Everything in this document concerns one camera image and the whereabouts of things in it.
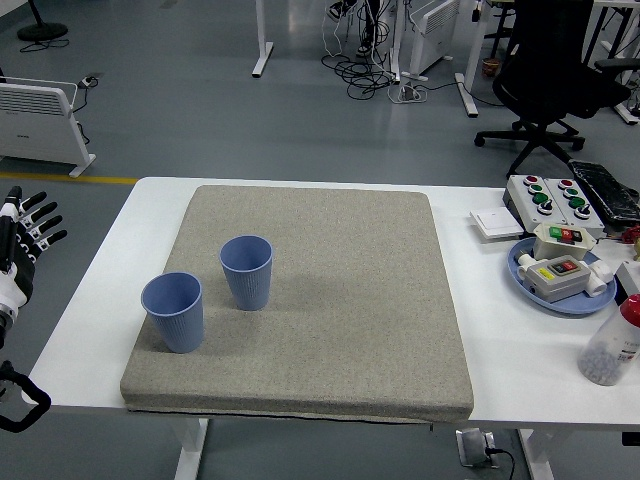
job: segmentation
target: table leg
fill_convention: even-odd
[[[260,48],[260,58],[256,63],[253,73],[251,75],[255,78],[262,76],[262,71],[267,65],[267,60],[273,50],[273,42],[267,42],[265,40],[265,28],[264,28],[264,0],[256,0],[256,16],[258,18],[258,46]]]
[[[585,53],[584,59],[582,60],[582,63],[584,63],[585,65],[589,63],[589,59],[591,58],[593,49],[596,46],[596,42],[598,41],[598,36],[600,36],[600,31],[602,30],[602,25],[604,24],[604,20],[605,20],[605,17],[607,16],[608,11],[609,11],[609,7],[602,7],[602,11],[600,12],[600,16],[598,17],[598,21],[596,22],[596,28],[593,31],[591,40],[589,41],[587,52]]]
[[[520,429],[518,433],[531,480],[553,480],[549,457],[571,432],[569,430]]]
[[[394,75],[394,83],[400,82],[400,43],[404,35],[405,5],[403,0],[396,2],[396,21],[393,32],[393,46],[391,47],[391,72]]]
[[[458,83],[458,90],[460,91],[460,97],[467,110],[467,116],[477,117],[478,109],[473,101],[473,97],[469,92],[473,87],[473,80],[476,76],[476,70],[478,69],[478,61],[480,60],[480,50],[482,49],[482,42],[484,41],[484,35],[487,31],[487,24],[491,16],[491,5],[487,2],[482,4],[482,12],[480,13],[480,20],[476,27],[476,35],[471,45],[471,52],[469,52],[469,61],[467,62],[467,71],[463,75],[461,73],[455,74],[456,82]]]
[[[622,44],[623,45],[627,45],[628,46],[624,49],[623,52],[618,53],[615,57],[616,58],[630,58],[630,57],[636,57],[640,48],[640,39],[637,37],[636,35],[636,31],[638,29],[639,22],[640,22],[640,16],[638,15],[638,11],[634,10],[633,14],[631,15],[631,19],[630,21],[633,21],[636,23],[634,28],[630,28],[629,31],[627,32],[627,34],[624,36],[624,38],[622,39]],[[600,44],[602,45],[602,47],[609,52],[609,58],[612,58],[613,54],[612,52],[615,53],[616,49],[613,48],[613,45],[610,44],[609,42],[603,40],[600,42]],[[622,84],[626,84],[629,81],[629,78],[631,78],[631,72],[623,72],[622,73],[622,77],[620,78],[620,83]],[[640,119],[634,115],[631,115],[631,113],[629,112],[629,110],[627,109],[626,102],[623,102],[619,105],[616,105],[615,107],[613,107],[613,109],[616,111],[616,113],[622,118],[622,120],[624,120],[624,122],[627,125],[637,125],[638,121],[640,121]]]
[[[176,480],[196,480],[207,433],[206,418],[174,417],[169,419],[173,432],[182,445],[176,468]]]

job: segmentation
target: cup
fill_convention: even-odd
[[[265,238],[241,235],[220,249],[220,263],[240,310],[260,310],[269,301],[273,247]]]
[[[485,77],[495,77],[498,72],[498,67],[500,67],[500,60],[497,58],[485,58],[482,60],[482,74]]]
[[[167,347],[175,353],[188,353],[204,339],[202,285],[187,272],[163,273],[151,280],[141,295]]]

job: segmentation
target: robot finger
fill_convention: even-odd
[[[40,207],[35,212],[25,215],[20,219],[21,227],[18,227],[18,233],[23,234],[28,229],[32,228],[38,220],[44,217],[46,214],[53,212],[58,204],[56,202],[51,202],[44,207]]]
[[[18,207],[18,212],[20,213],[20,216],[24,216],[27,213],[27,210],[29,210],[34,205],[42,202],[45,198],[47,198],[47,192],[40,192],[40,193],[36,193],[32,197],[29,197],[23,200],[20,203],[20,207]]]
[[[35,261],[38,259],[38,257],[40,257],[42,252],[44,252],[45,250],[48,250],[51,245],[62,240],[66,236],[67,236],[67,231],[60,230],[54,233],[53,235],[49,235],[48,237],[37,241],[36,243],[34,243],[29,247],[29,250],[27,252],[27,254],[29,255],[29,258],[31,259],[32,262],[35,263]]]
[[[24,235],[20,236],[19,241],[23,246],[33,245],[47,230],[55,227],[60,222],[62,222],[62,215],[56,215],[37,227],[25,232]]]

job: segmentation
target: blue tray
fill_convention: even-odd
[[[615,280],[612,280],[607,284],[607,289],[602,294],[593,298],[587,295],[586,292],[577,293],[553,303],[545,302],[541,298],[536,297],[522,285],[522,280],[520,280],[520,278],[518,277],[519,265],[514,258],[514,255],[519,250],[529,252],[529,254],[533,256],[532,250],[533,244],[535,242],[535,237],[529,237],[516,243],[513,248],[509,250],[509,256],[507,257],[507,266],[509,267],[511,278],[515,280],[518,288],[522,291],[522,293],[524,293],[538,305],[542,305],[543,307],[554,310],[556,312],[567,313],[569,315],[586,315],[589,313],[597,312],[598,310],[606,307],[615,298],[617,291]],[[591,264],[599,259],[593,253],[587,252],[583,260],[587,262],[587,264]]]

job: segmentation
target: shoe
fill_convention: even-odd
[[[343,0],[336,2],[327,9],[327,16],[337,23],[340,21],[340,17],[347,16],[349,11],[356,6],[356,3],[347,5]]]

